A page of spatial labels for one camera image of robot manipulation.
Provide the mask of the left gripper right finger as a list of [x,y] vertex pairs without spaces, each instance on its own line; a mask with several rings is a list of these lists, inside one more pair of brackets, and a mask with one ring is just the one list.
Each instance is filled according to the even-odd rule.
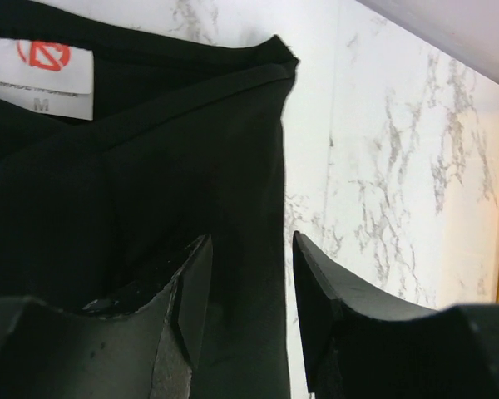
[[397,298],[293,237],[309,391],[317,398],[499,398],[499,304]]

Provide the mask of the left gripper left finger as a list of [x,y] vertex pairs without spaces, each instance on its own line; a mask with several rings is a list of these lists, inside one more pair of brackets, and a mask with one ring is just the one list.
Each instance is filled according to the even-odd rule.
[[77,313],[1,297],[0,398],[187,398],[212,252],[199,237]]

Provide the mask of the black t-shirt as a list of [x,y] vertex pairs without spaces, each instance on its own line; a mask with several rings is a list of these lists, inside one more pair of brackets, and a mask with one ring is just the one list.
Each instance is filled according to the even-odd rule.
[[69,313],[209,236],[187,398],[290,395],[279,37],[213,47],[0,1],[0,298]]

